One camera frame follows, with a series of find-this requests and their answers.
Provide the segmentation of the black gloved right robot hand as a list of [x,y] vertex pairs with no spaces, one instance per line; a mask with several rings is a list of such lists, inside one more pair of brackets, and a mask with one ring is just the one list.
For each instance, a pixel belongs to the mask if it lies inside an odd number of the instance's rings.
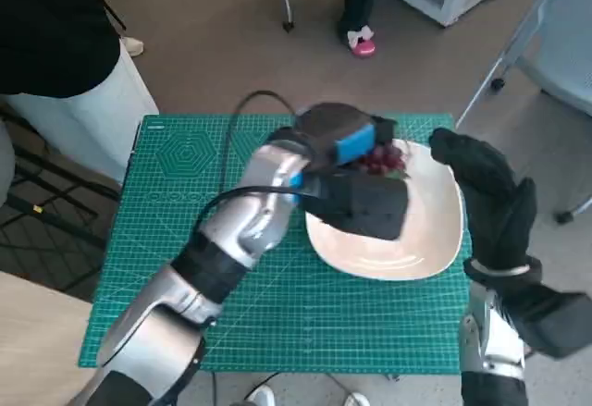
[[506,157],[485,141],[435,129],[428,142],[433,159],[452,169],[462,191],[470,263],[491,275],[535,265],[527,254],[537,215],[535,182],[517,181]]

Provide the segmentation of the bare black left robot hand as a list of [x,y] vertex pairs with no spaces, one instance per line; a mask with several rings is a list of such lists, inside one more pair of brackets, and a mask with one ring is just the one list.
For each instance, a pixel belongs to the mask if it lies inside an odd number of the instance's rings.
[[324,102],[312,105],[293,128],[308,151],[310,170],[344,166],[390,143],[397,122],[370,115],[353,105]]

